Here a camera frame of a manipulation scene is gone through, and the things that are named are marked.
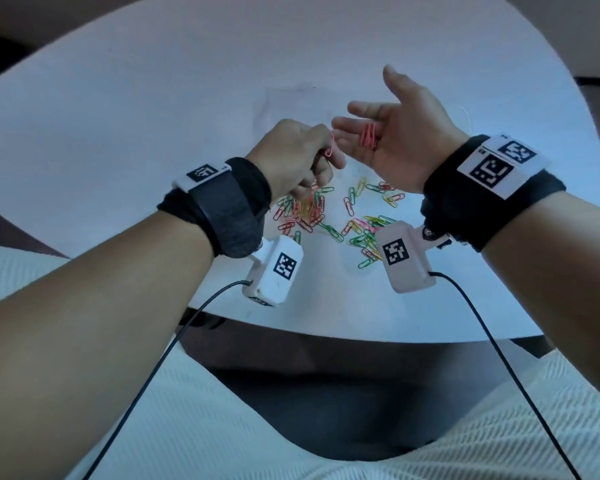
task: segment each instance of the black cable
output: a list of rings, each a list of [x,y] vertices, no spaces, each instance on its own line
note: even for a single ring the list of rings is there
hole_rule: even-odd
[[[485,323],[483,322],[482,317],[480,316],[480,313],[478,313],[478,310],[475,309],[475,306],[473,306],[473,304],[472,304],[471,300],[469,299],[469,297],[466,295],[466,293],[463,291],[463,289],[460,288],[460,285],[458,283],[456,283],[455,281],[453,281],[453,279],[449,278],[446,274],[437,273],[435,271],[432,271],[429,274],[432,275],[432,276],[437,276],[439,278],[446,279],[449,283],[451,283],[453,286],[456,287],[456,290],[460,291],[460,294],[462,295],[462,297],[464,298],[464,300],[467,302],[467,305],[469,305],[469,307],[471,308],[471,311],[473,312],[473,314],[475,315],[475,317],[478,319],[478,322],[480,322],[480,325],[482,326],[482,329],[484,330],[484,332],[487,334],[487,337],[489,338],[489,341],[491,342],[491,345],[493,345],[493,348],[496,349],[496,352],[500,356],[501,361],[503,362],[504,366],[507,368],[507,371],[509,371],[509,374],[511,375],[511,377],[513,379],[513,382],[515,382],[516,386],[518,386],[518,389],[520,389],[520,392],[522,393],[522,395],[525,397],[525,399],[529,403],[529,406],[531,407],[531,409],[533,410],[533,412],[536,414],[536,417],[538,418],[538,421],[540,421],[540,424],[544,428],[544,431],[546,432],[547,436],[549,436],[549,439],[551,440],[551,443],[553,443],[553,446],[555,447],[556,450],[558,450],[558,453],[560,453],[560,456],[562,457],[562,459],[564,460],[564,462],[567,464],[567,468],[571,471],[572,475],[576,478],[576,480],[582,480],[581,476],[579,475],[579,473],[577,472],[577,470],[575,469],[575,467],[571,463],[571,460],[569,460],[569,457],[567,457],[566,453],[564,452],[564,450],[560,446],[560,443],[558,443],[558,439],[556,439],[556,437],[553,435],[553,433],[551,431],[551,428],[549,428],[549,425],[544,420],[542,414],[540,414],[540,411],[538,411],[538,408],[536,407],[536,405],[534,404],[534,402],[531,400],[531,397],[528,395],[528,393],[525,390],[524,386],[522,386],[522,382],[520,382],[520,380],[518,379],[518,376],[513,371],[513,368],[511,367],[511,364],[509,364],[509,361],[507,360],[507,358],[504,357],[504,354],[502,353],[502,350],[500,350],[499,345],[496,343],[496,341],[493,338],[491,332],[487,328],[487,325],[485,325]]]
[[[241,280],[241,281],[234,281],[234,282],[228,284],[224,288],[222,288],[222,289],[216,291],[215,293],[213,293],[213,295],[211,295],[211,298],[209,298],[208,300],[206,300],[206,302],[204,302],[202,304],[202,306],[200,306],[200,308],[191,316],[191,318],[189,318],[188,322],[182,327],[182,329],[176,334],[175,338],[171,341],[171,343],[167,347],[167,350],[164,351],[164,353],[160,357],[160,360],[158,361],[158,363],[155,364],[155,367],[151,371],[151,374],[149,374],[149,378],[147,380],[145,380],[143,386],[140,388],[140,391],[138,392],[138,394],[136,394],[136,397],[131,402],[131,405],[128,407],[128,409],[125,412],[124,416],[122,416],[122,419],[118,423],[118,426],[115,428],[115,430],[113,431],[111,437],[109,438],[109,440],[107,441],[107,443],[104,445],[104,448],[102,448],[102,450],[99,453],[98,457],[91,464],[91,466],[89,468],[89,471],[86,473],[85,476],[82,477],[82,480],[89,480],[89,478],[91,478],[91,475],[93,475],[95,469],[98,468],[98,465],[100,464],[100,462],[104,458],[104,455],[106,455],[107,451],[109,451],[109,448],[111,447],[111,444],[116,439],[116,437],[118,436],[120,430],[122,429],[122,427],[127,422],[127,419],[129,418],[129,415],[131,414],[131,411],[134,410],[134,408],[136,407],[136,404],[138,403],[138,401],[140,400],[140,398],[144,394],[144,391],[149,386],[149,383],[151,382],[151,379],[153,379],[153,377],[156,374],[156,372],[158,372],[158,369],[160,369],[160,366],[162,365],[162,363],[164,362],[164,360],[167,358],[167,355],[169,354],[169,352],[171,352],[172,348],[175,347],[175,345],[178,343],[178,340],[183,336],[184,332],[186,332],[186,330],[189,327],[189,324],[191,322],[193,322],[193,320],[196,319],[196,317],[198,316],[198,314],[202,310],[204,310],[205,307],[209,303],[211,303],[213,300],[215,300],[215,298],[217,298],[218,295],[224,293],[225,291],[227,291],[229,288],[231,288],[233,286],[237,286],[237,285],[249,286],[251,283],[252,283],[251,281]]]

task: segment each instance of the person's left forearm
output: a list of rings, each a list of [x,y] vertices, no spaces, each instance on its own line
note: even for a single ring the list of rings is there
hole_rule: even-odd
[[[51,478],[85,455],[146,380],[213,257],[198,226],[156,212],[0,302],[0,477],[22,477],[5,458]]]

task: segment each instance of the person's left hand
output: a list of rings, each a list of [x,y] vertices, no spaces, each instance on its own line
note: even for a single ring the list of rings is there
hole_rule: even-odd
[[[323,187],[331,181],[331,165],[344,168],[345,156],[337,145],[333,145],[329,158],[324,156],[322,150],[330,147],[327,126],[309,127],[294,120],[280,120],[246,158],[266,177],[273,201],[286,194],[302,200],[311,195],[314,182]]]

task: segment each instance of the wristband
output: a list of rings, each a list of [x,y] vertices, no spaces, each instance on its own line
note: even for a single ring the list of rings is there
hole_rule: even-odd
[[[549,163],[506,135],[470,138],[426,181],[420,209],[425,226],[480,252],[520,212],[566,190],[544,169]]]
[[[246,257],[260,245],[271,189],[260,169],[244,158],[220,168],[209,164],[177,178],[158,209],[198,225],[214,256]]]

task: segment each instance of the table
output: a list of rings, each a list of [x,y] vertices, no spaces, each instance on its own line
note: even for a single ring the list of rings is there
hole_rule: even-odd
[[[584,99],[503,0],[144,0],[0,77],[0,214],[76,256],[149,215],[174,176],[244,155],[254,143],[254,94],[304,84],[389,97],[387,62],[466,108],[474,134],[504,130],[547,153],[572,193],[600,205],[600,143]],[[362,170],[348,171],[337,188]],[[386,215],[421,224],[419,197],[402,202]],[[484,339],[448,283],[396,295],[380,264],[357,269],[359,250],[327,234],[303,247],[284,306],[265,309],[234,289],[208,311],[346,339]],[[429,257],[464,287],[494,336],[539,333],[469,247]],[[192,306],[249,266],[217,259]]]

